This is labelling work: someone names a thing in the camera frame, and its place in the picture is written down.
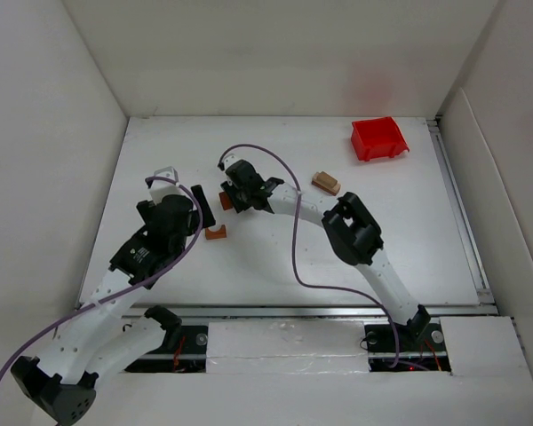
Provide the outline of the reddish long wood block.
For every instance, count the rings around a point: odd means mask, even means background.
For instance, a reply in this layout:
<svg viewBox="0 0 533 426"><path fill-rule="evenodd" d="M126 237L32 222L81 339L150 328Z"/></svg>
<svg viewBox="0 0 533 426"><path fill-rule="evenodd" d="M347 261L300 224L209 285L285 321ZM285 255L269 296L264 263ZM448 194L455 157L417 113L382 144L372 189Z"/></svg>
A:
<svg viewBox="0 0 533 426"><path fill-rule="evenodd" d="M341 189L340 183L336 183L335 185L329 185L319 180L313 180L312 185L323 190L325 193L329 193L332 196L336 196Z"/></svg>

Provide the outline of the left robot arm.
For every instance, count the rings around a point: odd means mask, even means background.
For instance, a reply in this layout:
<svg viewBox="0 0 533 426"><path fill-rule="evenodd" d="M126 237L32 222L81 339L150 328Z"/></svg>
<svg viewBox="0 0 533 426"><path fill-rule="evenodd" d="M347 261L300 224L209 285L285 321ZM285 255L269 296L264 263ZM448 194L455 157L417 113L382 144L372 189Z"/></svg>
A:
<svg viewBox="0 0 533 426"><path fill-rule="evenodd" d="M136 359L180 339L182 320L155 305L120 335L123 315L216 224L200 185L186 189L163 177L148 181L150 199L136 209L143 225L109 261L88 304L34 357L20 355L11 373L22 392L58 425L74 425L97 390Z"/></svg>

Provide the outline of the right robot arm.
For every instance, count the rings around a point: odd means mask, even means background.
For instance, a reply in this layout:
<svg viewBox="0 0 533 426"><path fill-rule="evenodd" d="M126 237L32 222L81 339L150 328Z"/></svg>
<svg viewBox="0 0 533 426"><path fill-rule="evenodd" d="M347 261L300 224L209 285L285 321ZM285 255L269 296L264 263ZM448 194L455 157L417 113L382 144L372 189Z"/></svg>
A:
<svg viewBox="0 0 533 426"><path fill-rule="evenodd" d="M346 192L336 198L309 193L297 180L290 184L278 177L264 179L250 162L233 154L219 161L219 169L227 176L221 187L237 212L255 209L321 227L337 258L370 284L402 338L420 339L430 315L394 270L381 227L356 194Z"/></svg>

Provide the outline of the orange arch wood block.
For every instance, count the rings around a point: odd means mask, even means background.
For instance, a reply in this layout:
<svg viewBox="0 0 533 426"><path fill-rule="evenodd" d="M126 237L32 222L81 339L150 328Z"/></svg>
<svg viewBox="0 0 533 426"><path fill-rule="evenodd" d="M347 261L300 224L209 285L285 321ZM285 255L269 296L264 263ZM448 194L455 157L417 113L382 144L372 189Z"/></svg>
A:
<svg viewBox="0 0 533 426"><path fill-rule="evenodd" d="M226 225L208 227L205 229L205 239L208 241L225 239L226 237L227 237L227 226Z"/></svg>

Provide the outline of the tan cube wood block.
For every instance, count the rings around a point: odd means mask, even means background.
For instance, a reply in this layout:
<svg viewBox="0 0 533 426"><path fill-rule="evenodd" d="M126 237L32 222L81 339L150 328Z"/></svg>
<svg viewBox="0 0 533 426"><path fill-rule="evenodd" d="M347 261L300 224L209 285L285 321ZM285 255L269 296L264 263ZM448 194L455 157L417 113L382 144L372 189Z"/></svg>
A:
<svg viewBox="0 0 533 426"><path fill-rule="evenodd" d="M321 172L320 175L319 175L319 181L328 186L328 187L333 187L337 184L337 180L332 177L331 175L325 173L325 172Z"/></svg>

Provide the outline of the small red-brown wood block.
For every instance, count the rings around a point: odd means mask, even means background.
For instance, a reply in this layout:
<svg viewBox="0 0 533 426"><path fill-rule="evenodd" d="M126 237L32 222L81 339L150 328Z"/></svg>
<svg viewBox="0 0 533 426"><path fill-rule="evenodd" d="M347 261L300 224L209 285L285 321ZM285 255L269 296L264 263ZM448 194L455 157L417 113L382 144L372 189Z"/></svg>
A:
<svg viewBox="0 0 533 426"><path fill-rule="evenodd" d="M232 202L226 192L219 193L219 202L221 204L221 208L224 211L227 211L233 208Z"/></svg>

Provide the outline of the red plastic bin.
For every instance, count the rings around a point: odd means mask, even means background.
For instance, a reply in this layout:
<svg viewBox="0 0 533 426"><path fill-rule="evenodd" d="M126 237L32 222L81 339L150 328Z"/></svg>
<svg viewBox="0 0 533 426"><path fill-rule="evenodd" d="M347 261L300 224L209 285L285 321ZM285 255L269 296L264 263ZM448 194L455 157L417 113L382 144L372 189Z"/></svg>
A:
<svg viewBox="0 0 533 426"><path fill-rule="evenodd" d="M394 158L410 150L396 121L390 116L352 122L350 140L361 162Z"/></svg>

